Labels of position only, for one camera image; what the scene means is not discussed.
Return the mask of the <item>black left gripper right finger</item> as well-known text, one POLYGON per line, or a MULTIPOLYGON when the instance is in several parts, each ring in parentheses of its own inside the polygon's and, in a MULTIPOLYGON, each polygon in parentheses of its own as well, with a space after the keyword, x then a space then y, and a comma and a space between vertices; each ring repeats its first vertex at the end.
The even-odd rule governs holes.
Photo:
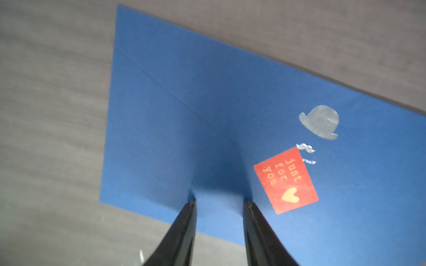
POLYGON ((296 266, 266 218, 252 201, 243 208, 247 263, 250 266, 296 266))

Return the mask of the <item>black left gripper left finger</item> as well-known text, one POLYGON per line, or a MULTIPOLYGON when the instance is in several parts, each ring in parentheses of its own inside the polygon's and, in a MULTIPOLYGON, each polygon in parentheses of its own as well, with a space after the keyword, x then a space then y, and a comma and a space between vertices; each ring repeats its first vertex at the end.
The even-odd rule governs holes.
POLYGON ((190 266, 196 235, 196 200, 189 201, 180 211, 145 266, 190 266))

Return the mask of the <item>dark blue envelope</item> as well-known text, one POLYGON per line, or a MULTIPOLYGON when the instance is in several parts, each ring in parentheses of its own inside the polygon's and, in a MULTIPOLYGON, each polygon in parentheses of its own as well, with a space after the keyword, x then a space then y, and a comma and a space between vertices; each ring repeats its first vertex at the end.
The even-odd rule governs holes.
POLYGON ((244 244, 253 200, 302 266, 426 261, 426 119, 119 5, 100 201, 244 244))

